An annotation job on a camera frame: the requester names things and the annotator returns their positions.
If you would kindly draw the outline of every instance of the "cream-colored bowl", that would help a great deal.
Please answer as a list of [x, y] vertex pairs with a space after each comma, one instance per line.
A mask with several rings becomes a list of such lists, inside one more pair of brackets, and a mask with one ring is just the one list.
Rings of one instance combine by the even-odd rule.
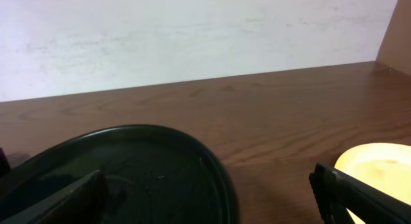
[[[335, 168], [411, 205], [411, 146], [363, 144], [343, 153]], [[349, 213], [356, 224], [364, 223]]]

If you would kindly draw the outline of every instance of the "wall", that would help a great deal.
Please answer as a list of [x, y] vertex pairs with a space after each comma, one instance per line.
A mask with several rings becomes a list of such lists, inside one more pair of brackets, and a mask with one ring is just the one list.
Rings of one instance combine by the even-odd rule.
[[396, 0], [0, 0], [0, 101], [375, 60]]

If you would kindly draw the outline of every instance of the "black tray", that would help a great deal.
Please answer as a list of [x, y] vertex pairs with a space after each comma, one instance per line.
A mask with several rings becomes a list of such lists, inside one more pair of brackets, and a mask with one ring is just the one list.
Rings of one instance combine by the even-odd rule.
[[196, 139], [154, 125], [126, 125], [54, 146], [0, 178], [0, 221], [88, 173], [109, 187], [102, 223], [238, 221], [227, 173]]

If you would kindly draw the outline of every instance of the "dark object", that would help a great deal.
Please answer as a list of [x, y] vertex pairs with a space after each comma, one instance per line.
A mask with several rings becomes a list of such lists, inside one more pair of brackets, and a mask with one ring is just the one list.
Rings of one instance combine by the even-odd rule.
[[0, 178], [0, 220], [96, 170], [109, 189], [102, 223], [237, 223], [234, 190], [214, 155], [153, 125], [85, 134], [11, 170]]
[[10, 171], [10, 165], [2, 148], [0, 148], [0, 177]]
[[354, 223], [347, 209], [367, 224], [411, 223], [411, 206], [326, 164], [317, 164], [310, 183], [325, 224]]
[[107, 192], [103, 173], [95, 171], [1, 223], [100, 223]]

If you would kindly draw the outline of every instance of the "brown wooden surface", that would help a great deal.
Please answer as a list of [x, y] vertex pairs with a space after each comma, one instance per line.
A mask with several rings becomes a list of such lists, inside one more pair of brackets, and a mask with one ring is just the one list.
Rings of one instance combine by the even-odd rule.
[[411, 144], [411, 76], [367, 62], [0, 103], [0, 146], [18, 164], [133, 123], [174, 127], [215, 152], [242, 223], [320, 223], [309, 172], [359, 144]]
[[378, 52], [377, 62], [411, 73], [411, 0], [398, 0]]

